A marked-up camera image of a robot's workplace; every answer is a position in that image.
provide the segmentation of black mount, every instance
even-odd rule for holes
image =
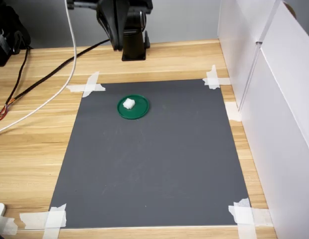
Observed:
[[[146,21],[146,14],[142,11],[128,13],[123,38],[123,61],[146,59],[146,49],[150,48],[147,31],[145,31],[145,41],[143,40]]]
[[[114,50],[123,50],[123,61],[146,59],[150,48],[146,14],[153,9],[152,0],[67,0],[68,8],[87,7],[96,10],[97,21],[103,27]]]

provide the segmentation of white cable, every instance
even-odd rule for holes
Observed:
[[[32,114],[36,113],[39,109],[43,108],[46,104],[48,104],[50,101],[52,101],[56,96],[58,96],[64,89],[65,87],[68,85],[70,79],[72,78],[74,71],[75,71],[75,67],[76,67],[76,60],[77,60],[77,50],[76,50],[76,41],[75,41],[75,36],[74,36],[74,32],[73,32],[73,28],[71,26],[71,21],[70,21],[70,17],[69,17],[69,12],[68,12],[68,8],[67,8],[67,0],[65,0],[65,7],[66,7],[66,14],[67,14],[67,18],[68,18],[68,23],[69,23],[69,29],[70,29],[70,33],[71,33],[71,38],[73,40],[73,45],[74,45],[74,64],[73,64],[73,68],[71,70],[71,73],[69,75],[68,80],[66,81],[65,85],[63,85],[63,87],[55,94],[53,95],[48,101],[46,101],[45,103],[43,103],[40,107],[38,107],[37,109],[35,109],[34,111],[30,112],[29,114],[25,115],[23,118],[20,118],[19,120],[17,120],[14,123],[11,123],[9,125],[7,125],[6,127],[0,129],[0,132],[2,132],[3,130],[21,122],[22,120],[26,119],[27,117],[31,116]]]

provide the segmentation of wire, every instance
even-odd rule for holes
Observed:
[[[52,101],[56,96],[58,96],[68,85],[70,79],[72,78],[74,72],[75,72],[75,68],[76,68],[76,61],[77,61],[77,49],[76,49],[76,41],[75,41],[75,36],[74,36],[74,32],[73,32],[73,28],[71,26],[71,21],[70,21],[70,17],[69,17],[69,12],[68,12],[68,8],[67,8],[67,0],[64,0],[65,2],[65,8],[66,8],[66,15],[67,15],[67,19],[68,19],[68,23],[69,23],[69,29],[70,29],[70,34],[71,34],[71,38],[73,41],[73,45],[74,45],[74,63],[73,63],[73,68],[70,72],[70,75],[68,77],[68,80],[66,81],[66,83],[60,88],[60,90],[54,94],[50,99],[48,99],[45,103],[43,103],[41,106],[39,106],[37,109],[35,109],[34,111],[30,112],[29,114],[25,115],[24,117],[20,118],[19,120],[5,126],[4,128],[0,129],[0,132],[4,131],[5,129],[21,122],[22,120],[26,119],[27,117],[31,116],[32,114],[36,113],[38,110],[40,110],[41,108],[43,108],[46,104],[48,104],[50,101]]]
[[[101,41],[85,50],[83,50],[82,52],[77,54],[77,57],[82,56],[83,54],[87,53],[88,51],[96,48],[97,46],[104,44],[105,42],[108,42],[109,39]],[[30,87],[28,87],[26,90],[24,90],[22,93],[20,93],[18,96],[16,96],[13,100],[17,100],[20,97],[22,97],[23,95],[25,95],[26,93],[30,92],[32,89],[34,89],[36,86],[38,86],[39,84],[43,83],[44,81],[46,81],[48,78],[52,77],[53,75],[55,75],[58,71],[60,71],[63,67],[65,67],[69,62],[71,62],[74,59],[74,57],[69,58],[68,60],[64,61],[61,65],[59,65],[55,70],[53,70],[52,72],[50,72],[47,76],[43,77],[42,79],[40,79],[39,81],[37,81],[36,83],[34,83],[33,85],[31,85]]]
[[[96,48],[97,46],[104,44],[106,42],[108,42],[109,39],[101,41],[91,47],[88,47],[87,49],[83,50],[82,52],[77,54],[77,58],[84,55],[85,53],[87,53],[88,51],[91,51],[92,49]],[[54,74],[56,74],[58,71],[60,71],[63,67],[65,67],[69,62],[71,62],[74,59],[74,57],[70,57],[68,60],[64,61],[61,65],[59,65],[55,70],[53,70],[52,72],[50,72],[47,76],[43,77],[42,79],[38,80],[37,82],[35,82],[34,84],[32,84],[30,87],[28,87],[26,90],[24,90],[22,93],[20,93],[18,96],[12,98],[8,104],[4,105],[3,108],[0,110],[0,121],[6,116],[6,114],[8,113],[8,108],[14,103],[16,102],[16,100],[20,99],[22,96],[26,95],[28,92],[30,92],[31,90],[33,90],[36,86],[40,85],[41,83],[43,83],[44,81],[46,81],[47,79],[49,79],[50,77],[52,77]]]
[[[25,63],[26,63],[28,54],[29,54],[29,48],[27,47],[27,48],[26,48],[25,58],[24,58],[23,64],[22,64],[21,67],[20,67],[19,74],[18,74],[18,78],[17,78],[17,81],[16,81],[16,83],[15,83],[15,86],[14,86],[14,88],[13,88],[11,94],[9,95],[8,99],[6,100],[6,102],[5,102],[4,106],[3,106],[3,108],[0,110],[0,121],[1,121],[1,120],[6,116],[6,114],[7,114],[7,111],[8,111],[7,105],[8,105],[8,103],[10,102],[10,100],[11,100],[11,98],[12,98],[14,92],[16,91],[17,86],[19,85],[21,73],[22,73],[23,68],[24,68],[24,65],[25,65]]]

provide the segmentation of gray wall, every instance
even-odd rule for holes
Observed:
[[[71,46],[64,0],[6,0],[29,31],[34,48]],[[153,0],[147,16],[151,42],[217,38],[220,0]],[[70,11],[78,46],[107,39],[96,13],[77,8]]]
[[[297,20],[309,35],[309,0],[285,0],[294,9]]]

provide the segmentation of white panel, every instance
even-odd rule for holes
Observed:
[[[276,0],[237,0],[255,42],[263,41]]]
[[[219,39],[235,98],[240,107],[259,47],[250,34],[246,19],[236,0],[222,0]]]
[[[309,239],[309,148],[262,52],[241,114],[278,238]]]
[[[262,49],[309,145],[309,36],[282,3]]]

